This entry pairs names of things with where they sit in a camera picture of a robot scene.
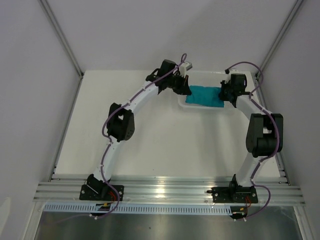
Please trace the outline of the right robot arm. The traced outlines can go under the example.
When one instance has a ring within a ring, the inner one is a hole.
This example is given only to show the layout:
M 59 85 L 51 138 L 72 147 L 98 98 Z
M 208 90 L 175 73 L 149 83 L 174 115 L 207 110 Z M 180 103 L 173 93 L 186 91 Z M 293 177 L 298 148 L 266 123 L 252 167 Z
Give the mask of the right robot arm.
M 220 100 L 229 102 L 249 120 L 245 147 L 247 156 L 235 174 L 236 185 L 228 189 L 228 196 L 234 202 L 246 197 L 244 187 L 254 184 L 254 179 L 266 161 L 283 148 L 284 117 L 273 113 L 258 103 L 253 93 L 246 91 L 247 76 L 244 73 L 227 71 L 227 79 L 221 81 Z

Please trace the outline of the teal t shirt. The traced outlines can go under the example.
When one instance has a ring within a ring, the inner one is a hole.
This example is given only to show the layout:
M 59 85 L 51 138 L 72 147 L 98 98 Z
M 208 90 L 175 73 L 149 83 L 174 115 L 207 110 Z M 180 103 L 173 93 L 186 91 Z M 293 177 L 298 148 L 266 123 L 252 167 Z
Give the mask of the teal t shirt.
M 219 99 L 218 94 L 221 91 L 220 87 L 191 85 L 191 95 L 187 95 L 186 104 L 200 105 L 203 107 L 223 108 L 224 101 Z

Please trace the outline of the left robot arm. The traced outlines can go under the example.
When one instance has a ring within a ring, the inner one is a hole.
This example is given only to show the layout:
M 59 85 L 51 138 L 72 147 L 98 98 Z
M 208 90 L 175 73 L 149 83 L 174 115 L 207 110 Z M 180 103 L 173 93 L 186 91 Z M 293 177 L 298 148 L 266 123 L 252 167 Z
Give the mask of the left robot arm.
M 116 153 L 135 132 L 135 114 L 147 101 L 166 89 L 171 89 L 181 96 L 192 94 L 187 75 L 192 64 L 187 62 L 186 58 L 187 54 L 184 53 L 180 63 L 163 60 L 161 66 L 146 77 L 142 87 L 131 98 L 122 104 L 113 103 L 110 106 L 101 130 L 102 136 L 108 139 L 107 147 L 97 168 L 86 180 L 86 186 L 97 200 L 108 196 Z

